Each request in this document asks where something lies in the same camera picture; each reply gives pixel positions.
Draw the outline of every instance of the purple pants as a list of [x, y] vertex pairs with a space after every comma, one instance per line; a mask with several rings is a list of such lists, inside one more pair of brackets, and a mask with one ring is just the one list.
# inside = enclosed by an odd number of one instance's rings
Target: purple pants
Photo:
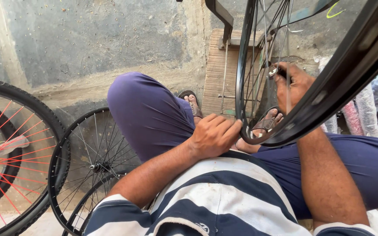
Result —
[[[129, 144], [145, 162], [192, 136], [189, 104], [155, 79], [139, 72], [120, 75], [108, 92], [110, 112]], [[378, 208], [378, 138], [327, 134], [358, 186], [368, 210]], [[297, 219], [311, 218], [301, 190], [296, 144], [260, 147], [252, 156], [276, 175]]]

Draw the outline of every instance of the bicycle wheel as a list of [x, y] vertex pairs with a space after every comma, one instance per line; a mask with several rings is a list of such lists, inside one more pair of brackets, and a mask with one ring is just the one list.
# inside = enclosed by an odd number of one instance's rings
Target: bicycle wheel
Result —
[[[318, 0], [308, 8], [292, 12], [294, 0], [283, 0], [279, 3], [273, 0], [269, 4], [265, 4], [265, 0], [248, 0], [240, 43], [235, 96], [236, 118], [243, 121], [240, 135], [245, 142], [266, 147], [279, 147], [295, 142], [340, 110], [377, 75], [378, 0], [375, 0], [367, 1], [364, 5], [326, 67], [294, 108], [290, 107], [290, 96], [287, 96], [287, 114], [284, 119], [266, 133], [255, 135], [252, 132], [252, 126], [259, 120], [258, 117], [265, 117], [264, 111], [276, 105], [270, 102], [270, 95], [276, 94], [270, 72], [274, 69], [278, 71], [285, 45], [286, 54], [289, 55], [289, 24], [313, 16], [336, 2]], [[267, 12], [272, 7], [276, 13], [270, 17]], [[259, 46], [249, 50], [250, 36], [253, 32], [253, 41], [256, 40], [259, 22], [263, 22], [264, 29]], [[273, 52], [278, 32], [281, 32], [282, 43], [279, 46], [280, 51]], [[278, 63], [276, 68], [270, 63], [273, 53], [277, 57], [274, 61]], [[286, 73], [287, 83], [290, 84], [289, 70]], [[260, 89], [264, 89], [262, 98], [265, 99], [258, 105], [256, 101]], [[286, 93], [290, 94], [290, 91], [290, 86], [287, 86]]]
[[[68, 225], [73, 226], [79, 232], [78, 234], [73, 234], [74, 236], [83, 235], [84, 229], [87, 227], [94, 207], [107, 195], [107, 193], [116, 183], [117, 179], [115, 178], [115, 175], [109, 175], [93, 185], [93, 187], [84, 195], [84, 197], [75, 207], [74, 211], [71, 213], [71, 217], [68, 220]], [[70, 233], [68, 233], [66, 230], [64, 230], [62, 233], [63, 236], [67, 236], [69, 234]]]
[[22, 233], [49, 207], [46, 175], [63, 132], [42, 102], [0, 82], [0, 235]]
[[[63, 187], [59, 188], [56, 180], [64, 173], [57, 173], [56, 170], [65, 165], [59, 165], [59, 159], [60, 152], [68, 143], [71, 145], [70, 168], [65, 171], [68, 176]], [[48, 176], [50, 205], [62, 227], [72, 235], [82, 235], [80, 223], [77, 226], [77, 221], [67, 220], [74, 215], [76, 206], [100, 180], [109, 175], [118, 180], [140, 164], [113, 120], [109, 108], [88, 112], [72, 123], [55, 148]], [[98, 203], [103, 196], [96, 194], [94, 202], [91, 202]]]

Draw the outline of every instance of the black tire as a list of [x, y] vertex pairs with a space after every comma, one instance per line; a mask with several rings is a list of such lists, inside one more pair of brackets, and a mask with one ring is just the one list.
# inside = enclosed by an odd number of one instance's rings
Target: black tire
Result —
[[[0, 111], [0, 131], [2, 135], [4, 136], [5, 140], [12, 140], [18, 137], [18, 134], [16, 133], [16, 128], [11, 123], [11, 121], [8, 120], [8, 117], [5, 116]], [[11, 158], [11, 160], [21, 160], [22, 159], [22, 148], [16, 148], [11, 153], [8, 154], [8, 158]], [[16, 179], [15, 176], [17, 176], [19, 171], [19, 166], [21, 165], [21, 161], [12, 162], [11, 165], [4, 166], [4, 169], [1, 171], [1, 173], [6, 174], [4, 178], [0, 177], [0, 199], [4, 196], [4, 193], [11, 187], [11, 185], [7, 182], [13, 183]]]
[[[57, 141], [63, 136], [64, 127], [59, 121], [55, 113], [50, 110], [44, 103], [33, 95], [21, 90], [8, 83], [0, 81], [0, 97], [12, 99], [16, 103], [24, 105], [26, 108], [33, 110], [35, 114], [43, 120], [45, 125], [49, 126]], [[68, 154], [63, 153], [62, 162], [69, 159]], [[66, 175], [59, 175], [58, 182], [65, 181]], [[49, 197], [47, 195], [47, 187], [40, 197], [26, 210], [23, 214], [4, 227], [0, 228], [0, 236], [16, 236], [25, 231], [32, 225], [49, 207]]]
[[295, 142], [320, 126], [378, 74], [378, 0], [367, 1], [322, 73], [297, 105], [269, 133], [251, 132], [244, 107], [244, 74], [255, 3], [248, 0], [236, 76], [236, 118], [240, 136], [249, 144], [275, 148]]

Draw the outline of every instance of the brown sandal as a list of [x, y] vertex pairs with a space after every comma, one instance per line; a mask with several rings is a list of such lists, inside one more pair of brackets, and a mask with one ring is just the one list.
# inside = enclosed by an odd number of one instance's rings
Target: brown sandal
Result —
[[[271, 119], [264, 120], [266, 115], [270, 112], [272, 109], [277, 109], [277, 112], [275, 116], [273, 116]], [[273, 106], [269, 108], [266, 112], [265, 115], [260, 118], [260, 121], [256, 123], [256, 125], [252, 128], [252, 131], [255, 129], [263, 129], [267, 132], [269, 132], [275, 125], [275, 118], [278, 116], [279, 113], [282, 113], [281, 110], [279, 109], [278, 106]]]
[[[181, 92], [178, 96], [178, 98], [181, 98], [181, 99], [184, 99], [185, 96], [188, 96], [189, 95], [194, 95], [195, 96], [195, 99], [196, 99], [196, 103], [198, 104], [198, 99], [195, 95], [195, 93], [192, 91], [192, 90], [185, 90], [183, 92]], [[199, 107], [195, 106], [195, 104], [189, 102], [189, 105], [190, 105], [190, 108], [192, 109], [192, 115], [193, 117], [199, 117], [199, 118], [203, 118], [204, 116], [202, 115], [202, 111], [201, 109], [199, 109]]]

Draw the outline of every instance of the foot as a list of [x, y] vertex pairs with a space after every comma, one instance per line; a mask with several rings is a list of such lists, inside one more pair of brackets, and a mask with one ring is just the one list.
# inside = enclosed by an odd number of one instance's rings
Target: foot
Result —
[[[273, 123], [273, 126], [276, 126], [277, 124], [279, 124], [282, 119], [284, 119], [282, 117], [282, 114], [279, 113], [278, 115], [276, 115], [278, 113], [278, 110], [277, 109], [272, 109], [270, 110], [266, 116], [259, 122], [269, 122], [273, 117], [275, 117], [275, 120], [274, 120], [274, 123]], [[254, 135], [256, 136], [259, 136], [259, 134], [265, 134], [266, 133], [266, 130], [265, 129], [261, 129], [261, 128], [258, 128], [258, 129], [254, 129], [252, 131], [254, 133]], [[246, 143], [243, 139], [239, 139], [236, 143], [236, 148], [242, 152], [245, 152], [245, 153], [249, 153], [249, 154], [252, 154], [252, 153], [257, 153], [257, 151], [259, 150], [260, 148], [260, 145], [251, 145], [251, 144], [248, 144]]]
[[[196, 107], [198, 107], [198, 104], [196, 103], [196, 98], [194, 95], [185, 96], [185, 101], [193, 103]], [[201, 117], [193, 117], [193, 121], [195, 122], [195, 126], [202, 120]]]

